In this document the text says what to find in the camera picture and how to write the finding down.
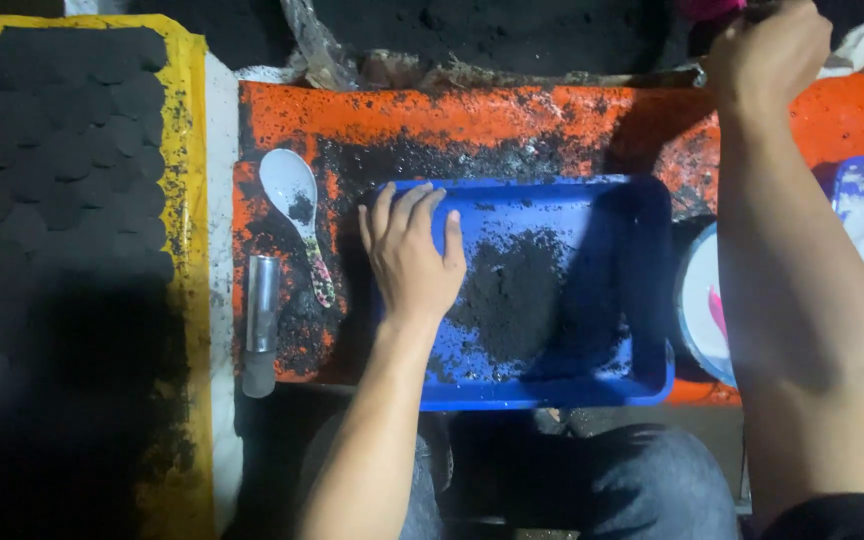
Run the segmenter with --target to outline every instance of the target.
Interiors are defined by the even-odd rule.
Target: plastic spoon
[[[272,205],[289,218],[302,238],[312,267],[312,289],[318,302],[331,308],[335,302],[335,288],[315,236],[315,210],[319,196],[312,169],[298,153],[279,148],[262,157],[258,177]]]

